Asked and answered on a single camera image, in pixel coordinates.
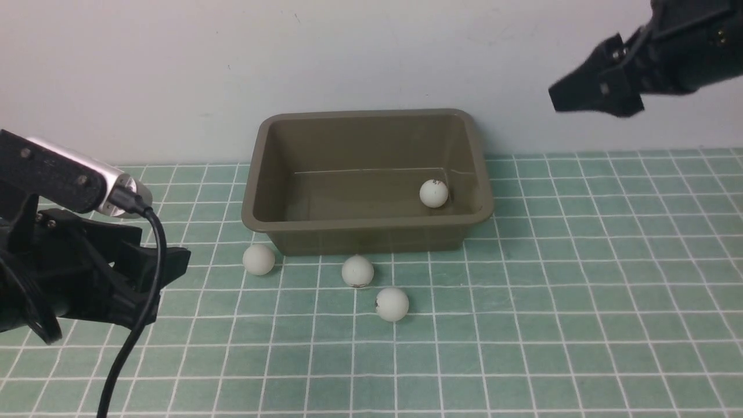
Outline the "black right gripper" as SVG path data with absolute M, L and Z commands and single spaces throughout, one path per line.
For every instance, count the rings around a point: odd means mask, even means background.
M 740 1 L 650 5 L 652 17 L 642 29 L 628 39 L 616 33 L 602 40 L 578 68 L 549 87 L 556 112 L 632 117 L 644 110 L 641 93 L 689 95 L 741 77 Z

